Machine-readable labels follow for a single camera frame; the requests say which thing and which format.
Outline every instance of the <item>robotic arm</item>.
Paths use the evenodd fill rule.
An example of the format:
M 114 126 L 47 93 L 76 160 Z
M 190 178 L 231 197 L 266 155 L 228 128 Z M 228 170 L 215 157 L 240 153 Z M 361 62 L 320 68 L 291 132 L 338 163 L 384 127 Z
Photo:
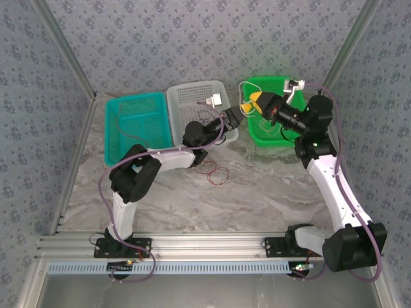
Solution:
M 363 226 L 355 214 L 361 215 L 368 223 L 371 232 L 380 248 L 383 248 L 387 231 L 381 223 L 372 223 L 371 218 L 362 209 L 355 198 L 345 177 L 340 173 L 345 192 L 356 206 L 354 213 L 344 197 L 334 177 L 337 151 L 329 136 L 328 126 L 332 121 L 332 102 L 325 96 L 313 96 L 306 108 L 300 111 L 290 105 L 295 91 L 304 88 L 303 81 L 286 81 L 284 96 L 269 92 L 256 92 L 250 96 L 251 104 L 243 106 L 245 111 L 251 105 L 274 125 L 280 123 L 284 129 L 297 132 L 300 137 L 295 140 L 295 153 L 314 177 L 326 201 L 333 220 L 334 234 L 316 229 L 309 225 L 290 226 L 287 234 L 291 238 L 289 246 L 306 248 L 324 257 L 331 271 L 351 270 L 376 264 L 376 255 Z M 244 115 L 239 107 L 231 107 L 221 113 L 223 133 L 237 128 Z M 186 126 L 183 146 L 192 148 L 209 144 L 215 140 L 221 130 L 220 119 L 215 119 L 207 126 L 193 121 Z M 133 146 L 124 158 L 147 151 L 140 144 Z M 114 191 L 114 222 L 121 238 L 129 241 L 132 238 L 132 222 L 136 211 L 136 202 L 145 196 L 157 173 L 199 165 L 207 156 L 205 150 L 175 151 L 158 153 L 137 158 L 119 166 L 110 173 L 111 188 Z M 105 231 L 105 237 L 120 249 L 112 225 Z

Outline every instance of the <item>gray marble surface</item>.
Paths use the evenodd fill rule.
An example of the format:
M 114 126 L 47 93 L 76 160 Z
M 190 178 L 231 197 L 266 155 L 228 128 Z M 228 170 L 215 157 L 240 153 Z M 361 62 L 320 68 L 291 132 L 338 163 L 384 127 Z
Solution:
M 97 192 L 97 180 L 107 167 L 104 118 L 110 98 L 98 94 L 96 113 L 60 230 L 103 230 L 109 223 Z M 293 149 L 258 148 L 247 129 L 244 121 L 237 141 L 209 151 L 219 166 L 229 169 L 232 184 L 216 188 L 193 169 L 161 173 L 137 206 L 134 229 L 284 231 L 296 223 L 332 229 L 319 188 Z M 213 176 L 216 182 L 221 178 L 222 173 Z M 108 178 L 103 182 L 103 191 L 111 199 Z

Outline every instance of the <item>green plastic basket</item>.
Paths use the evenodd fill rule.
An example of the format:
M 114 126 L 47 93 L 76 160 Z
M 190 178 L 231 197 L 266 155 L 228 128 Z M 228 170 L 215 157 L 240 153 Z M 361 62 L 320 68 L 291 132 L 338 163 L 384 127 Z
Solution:
M 264 92 L 274 92 L 278 95 L 283 95 L 284 89 L 284 81 L 289 79 L 287 76 L 258 76 L 258 77 L 251 77 L 247 79 L 247 81 L 254 83 L 261 87 Z M 243 83 L 243 92 L 244 92 L 244 100 L 248 101 L 250 95 L 254 92 L 258 92 L 258 89 L 255 88 L 253 85 L 249 85 L 248 83 Z M 291 102 L 291 106 L 299 109 L 304 110 L 306 103 L 304 97 L 302 95 L 302 91 L 297 91 L 294 95 L 293 101 Z M 258 112 L 253 112 L 250 117 L 248 117 L 248 124 L 249 124 L 249 132 L 250 136 L 254 139 L 254 142 L 257 146 L 261 146 L 263 148 L 268 147 L 291 147 L 294 146 L 293 142 L 285 140 L 280 134 L 280 124 L 276 124 L 274 127 L 270 125 L 270 123 L 264 120 L 261 124 L 266 131 L 271 131 L 267 133 L 266 131 L 262 130 L 260 127 L 260 121 L 263 120 L 263 117 Z M 294 141 L 299 135 L 294 133 L 290 130 L 283 130 L 284 136 Z

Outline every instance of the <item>blue patterned wall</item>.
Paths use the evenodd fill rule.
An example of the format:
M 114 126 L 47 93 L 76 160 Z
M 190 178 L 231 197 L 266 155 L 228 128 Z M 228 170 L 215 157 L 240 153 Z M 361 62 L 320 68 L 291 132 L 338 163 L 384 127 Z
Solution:
M 411 3 L 383 0 L 335 88 L 359 201 L 389 231 L 383 253 L 411 307 Z
M 47 0 L 94 90 L 254 75 L 321 83 L 363 0 Z
M 2 0 L 0 12 L 0 307 L 14 307 L 89 100 L 29 0 Z

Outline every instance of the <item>gray basket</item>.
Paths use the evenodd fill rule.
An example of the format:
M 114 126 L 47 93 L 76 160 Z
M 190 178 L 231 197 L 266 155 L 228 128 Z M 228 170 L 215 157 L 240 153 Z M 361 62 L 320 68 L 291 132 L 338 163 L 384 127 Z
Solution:
M 218 80 L 198 81 L 176 85 L 167 90 L 167 105 L 170 116 L 171 134 L 175 146 L 182 143 L 182 136 L 186 125 L 191 121 L 199 121 L 208 124 L 216 116 L 206 106 L 197 104 L 199 101 L 206 101 L 213 94 L 220 93 L 222 105 L 217 106 L 217 111 L 221 112 L 231 107 L 224 85 Z M 222 144 L 226 145 L 238 138 L 238 130 L 225 134 L 226 140 Z

